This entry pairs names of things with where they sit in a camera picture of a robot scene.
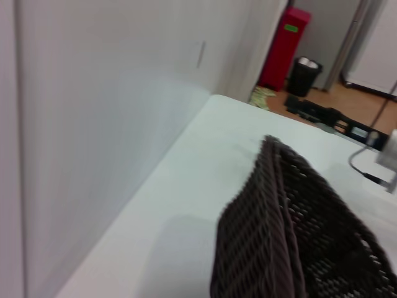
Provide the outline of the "dark brown woven basket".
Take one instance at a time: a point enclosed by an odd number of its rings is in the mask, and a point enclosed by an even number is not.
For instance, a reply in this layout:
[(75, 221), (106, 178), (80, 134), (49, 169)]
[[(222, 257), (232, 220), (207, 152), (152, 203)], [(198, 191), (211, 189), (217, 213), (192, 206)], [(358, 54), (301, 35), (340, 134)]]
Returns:
[(397, 298), (397, 275), (328, 182), (268, 135), (218, 220), (210, 298)]

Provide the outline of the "greenish papers on floor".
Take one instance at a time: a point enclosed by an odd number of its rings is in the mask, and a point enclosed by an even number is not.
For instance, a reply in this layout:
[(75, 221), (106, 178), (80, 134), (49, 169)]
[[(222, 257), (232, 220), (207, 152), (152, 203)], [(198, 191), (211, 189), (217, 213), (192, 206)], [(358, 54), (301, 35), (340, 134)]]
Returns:
[(256, 86), (251, 93), (249, 104), (260, 109), (268, 110), (267, 98), (274, 96), (275, 93), (272, 90)]

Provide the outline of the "tall red box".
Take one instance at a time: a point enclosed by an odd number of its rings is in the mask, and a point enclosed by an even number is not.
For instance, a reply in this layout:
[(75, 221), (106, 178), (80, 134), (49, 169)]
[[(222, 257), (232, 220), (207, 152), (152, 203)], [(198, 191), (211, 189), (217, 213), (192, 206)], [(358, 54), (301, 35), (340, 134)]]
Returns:
[(307, 11), (295, 7), (286, 9), (265, 59), (257, 82), (258, 86), (273, 91), (281, 90), (294, 54), (310, 20), (311, 14)]

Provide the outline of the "black mesh trash bin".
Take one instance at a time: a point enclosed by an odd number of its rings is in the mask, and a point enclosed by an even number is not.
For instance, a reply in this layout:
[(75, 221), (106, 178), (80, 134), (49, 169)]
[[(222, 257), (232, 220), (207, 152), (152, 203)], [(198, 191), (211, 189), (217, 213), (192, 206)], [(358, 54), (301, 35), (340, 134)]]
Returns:
[(306, 97), (322, 72), (323, 66), (317, 61), (305, 56), (295, 58), (288, 79), (287, 92), (297, 97)]

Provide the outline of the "black equipment on floor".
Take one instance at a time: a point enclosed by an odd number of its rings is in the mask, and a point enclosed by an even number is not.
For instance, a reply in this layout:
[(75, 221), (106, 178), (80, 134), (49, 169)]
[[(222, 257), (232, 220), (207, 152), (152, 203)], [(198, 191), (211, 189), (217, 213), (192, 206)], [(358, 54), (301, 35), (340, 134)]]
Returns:
[(323, 107), (306, 99), (289, 95), (284, 102), (286, 110), (298, 115), (329, 133), (336, 133), (357, 143), (382, 151), (390, 136), (368, 125), (348, 118), (340, 111)]

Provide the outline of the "grey metal pillar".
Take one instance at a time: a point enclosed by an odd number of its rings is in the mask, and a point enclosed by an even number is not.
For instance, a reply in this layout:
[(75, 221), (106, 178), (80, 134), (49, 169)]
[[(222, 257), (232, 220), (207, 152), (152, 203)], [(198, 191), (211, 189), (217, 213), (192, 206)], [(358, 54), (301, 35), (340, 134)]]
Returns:
[(344, 41), (340, 47), (337, 58), (329, 72), (329, 76), (324, 84), (323, 91), (330, 91), (333, 84), (337, 81), (344, 63), (349, 56), (350, 50), (354, 45), (357, 35), (360, 31), (362, 22), (365, 20), (365, 15), (370, 7), (372, 0), (359, 0), (358, 6), (354, 12), (352, 22), (346, 33)]

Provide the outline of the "white cabinet with wheels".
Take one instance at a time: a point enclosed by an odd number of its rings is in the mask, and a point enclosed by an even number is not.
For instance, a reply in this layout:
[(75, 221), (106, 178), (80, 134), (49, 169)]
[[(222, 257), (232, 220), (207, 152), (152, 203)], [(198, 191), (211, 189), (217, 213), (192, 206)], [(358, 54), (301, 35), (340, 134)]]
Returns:
[(346, 87), (397, 97), (397, 0), (371, 0), (341, 72)]

